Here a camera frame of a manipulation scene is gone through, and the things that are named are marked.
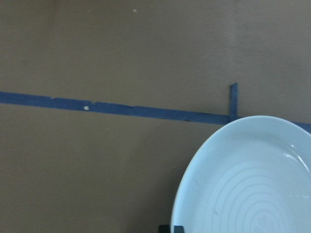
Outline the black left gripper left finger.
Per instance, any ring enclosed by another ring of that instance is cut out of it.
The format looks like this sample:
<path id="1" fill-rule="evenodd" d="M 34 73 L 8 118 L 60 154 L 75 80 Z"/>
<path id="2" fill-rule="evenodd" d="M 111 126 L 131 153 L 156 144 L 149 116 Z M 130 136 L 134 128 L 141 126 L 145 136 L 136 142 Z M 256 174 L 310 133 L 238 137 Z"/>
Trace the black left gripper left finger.
<path id="1" fill-rule="evenodd" d="M 158 233 L 169 233 L 169 225 L 159 225 Z"/>

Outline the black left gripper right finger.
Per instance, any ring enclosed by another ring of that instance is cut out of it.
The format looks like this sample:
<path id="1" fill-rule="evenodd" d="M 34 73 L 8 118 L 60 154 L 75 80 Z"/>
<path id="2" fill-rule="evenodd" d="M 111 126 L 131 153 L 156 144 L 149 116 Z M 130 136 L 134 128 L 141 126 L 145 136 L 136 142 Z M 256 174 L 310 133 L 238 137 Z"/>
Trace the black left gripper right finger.
<path id="1" fill-rule="evenodd" d="M 183 226 L 174 226 L 173 227 L 173 233 L 184 233 L 184 227 Z"/>

